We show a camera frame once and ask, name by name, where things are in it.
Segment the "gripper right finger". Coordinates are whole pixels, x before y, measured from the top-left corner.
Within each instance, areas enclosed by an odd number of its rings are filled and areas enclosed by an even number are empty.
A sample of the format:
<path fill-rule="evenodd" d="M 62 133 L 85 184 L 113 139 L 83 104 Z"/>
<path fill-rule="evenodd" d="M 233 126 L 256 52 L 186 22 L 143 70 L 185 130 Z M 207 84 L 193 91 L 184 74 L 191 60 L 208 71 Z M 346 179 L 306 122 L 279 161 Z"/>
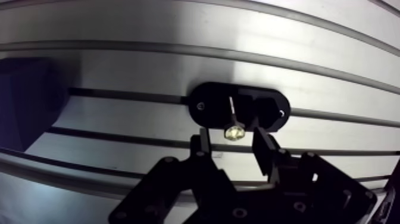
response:
<path fill-rule="evenodd" d="M 238 223 L 361 223 L 377 203 L 374 192 L 316 153 L 296 158 L 260 127 L 252 150 L 273 188 L 242 192 Z"/>

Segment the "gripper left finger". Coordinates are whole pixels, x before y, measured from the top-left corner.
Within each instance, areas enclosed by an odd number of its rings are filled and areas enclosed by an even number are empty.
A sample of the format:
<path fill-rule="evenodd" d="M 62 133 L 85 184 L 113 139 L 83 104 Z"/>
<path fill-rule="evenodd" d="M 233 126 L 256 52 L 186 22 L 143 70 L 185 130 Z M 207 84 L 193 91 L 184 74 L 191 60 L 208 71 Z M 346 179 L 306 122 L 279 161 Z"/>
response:
<path fill-rule="evenodd" d="M 164 223 L 179 195 L 190 190 L 198 208 L 186 223 L 232 223 L 236 190 L 211 157 L 208 129 L 190 139 L 190 156 L 164 157 L 108 216 L 109 223 Z"/>

